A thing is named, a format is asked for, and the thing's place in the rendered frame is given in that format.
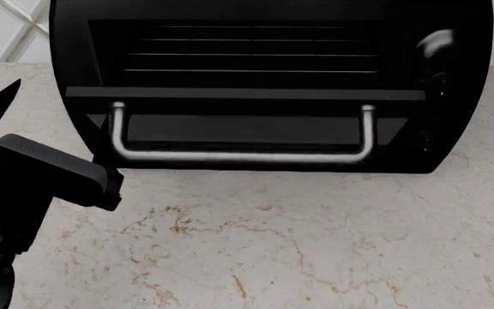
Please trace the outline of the black toaster oven body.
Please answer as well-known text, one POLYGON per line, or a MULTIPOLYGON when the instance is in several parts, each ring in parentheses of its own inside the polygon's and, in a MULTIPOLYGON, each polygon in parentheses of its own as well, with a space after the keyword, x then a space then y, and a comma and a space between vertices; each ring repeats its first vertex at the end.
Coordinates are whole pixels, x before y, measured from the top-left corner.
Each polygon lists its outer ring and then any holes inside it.
MULTIPOLYGON (((433 172, 452 151, 479 103, 491 61, 492 0, 51 0, 51 61, 62 97, 68 87, 405 89, 426 100, 405 111, 377 111, 377 145, 360 164, 155 165, 120 161, 125 169, 212 169, 244 171, 412 173, 433 172), (127 71, 124 57, 150 27, 158 25, 364 27, 382 59, 377 74, 273 73, 269 71, 127 71), (441 29, 455 31, 456 54, 425 61, 416 45, 441 29), (442 97, 428 81, 451 74, 442 97)), ((93 154, 97 135, 110 135, 109 111, 73 102, 64 107, 93 154)), ((153 115, 131 113, 126 148, 208 151, 252 142, 263 151, 315 150, 355 153, 358 116, 279 118, 153 115)))

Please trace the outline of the black glass oven door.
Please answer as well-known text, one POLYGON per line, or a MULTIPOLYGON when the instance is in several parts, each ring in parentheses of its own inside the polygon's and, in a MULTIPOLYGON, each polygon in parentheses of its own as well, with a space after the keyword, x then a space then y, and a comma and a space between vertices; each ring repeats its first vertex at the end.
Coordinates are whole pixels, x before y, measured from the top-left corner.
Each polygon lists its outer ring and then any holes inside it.
MULTIPOLYGON (((354 113, 361 118, 361 107, 375 107, 375 125, 377 134, 377 111, 405 111, 410 105, 426 100, 425 92, 405 89, 258 89, 258 88, 142 88, 142 87, 68 87, 64 91, 64 102, 77 103, 87 109, 105 108, 110 117, 111 143, 111 105, 113 102, 123 102, 126 105, 125 126, 131 113, 149 113, 153 115, 197 115, 197 116, 242 116, 279 117, 299 115, 301 117, 332 118, 336 115, 354 113)), ((359 138, 361 149, 363 140, 359 138)), ((179 150, 170 148, 153 148, 146 151, 200 151, 186 148, 188 143, 182 143, 179 150)), ((280 166, 346 166, 350 164, 196 164, 196 163, 165 163, 154 161, 128 161, 119 156, 111 145, 112 150, 120 161, 138 164, 183 165, 195 164, 202 167, 212 165, 262 165, 280 166)), ((269 153, 269 154, 355 154, 340 152, 322 152, 302 150, 298 152, 281 150, 278 152, 263 151, 256 148, 252 142, 242 142, 236 148, 223 146, 203 151, 238 152, 238 153, 269 153)))

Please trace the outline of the small black oven knob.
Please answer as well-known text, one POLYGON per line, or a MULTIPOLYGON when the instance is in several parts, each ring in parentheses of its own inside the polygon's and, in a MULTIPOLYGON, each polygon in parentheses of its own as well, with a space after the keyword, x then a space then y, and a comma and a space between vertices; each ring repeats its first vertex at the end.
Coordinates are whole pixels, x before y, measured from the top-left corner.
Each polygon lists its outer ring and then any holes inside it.
POLYGON ((451 74, 449 72, 436 73, 428 81, 428 93, 432 97, 442 97, 449 91, 450 84, 451 74))

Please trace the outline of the large silver oven knob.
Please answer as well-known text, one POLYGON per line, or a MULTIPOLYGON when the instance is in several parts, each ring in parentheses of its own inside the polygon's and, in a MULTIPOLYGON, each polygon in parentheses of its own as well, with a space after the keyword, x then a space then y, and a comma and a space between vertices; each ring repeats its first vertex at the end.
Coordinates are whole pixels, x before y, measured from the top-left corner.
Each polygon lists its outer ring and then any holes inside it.
POLYGON ((417 45, 416 51, 425 61, 444 61, 456 54, 455 31, 437 30, 426 35, 417 45))

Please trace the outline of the white wall lattice trim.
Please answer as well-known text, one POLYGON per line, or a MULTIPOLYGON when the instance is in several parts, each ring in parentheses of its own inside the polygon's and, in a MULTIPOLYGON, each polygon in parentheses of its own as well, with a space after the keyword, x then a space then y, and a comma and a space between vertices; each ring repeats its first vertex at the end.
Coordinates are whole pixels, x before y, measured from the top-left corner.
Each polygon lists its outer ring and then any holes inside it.
POLYGON ((49 64, 51 0, 0 0, 1 9, 17 22, 17 30, 0 54, 1 63, 49 64))

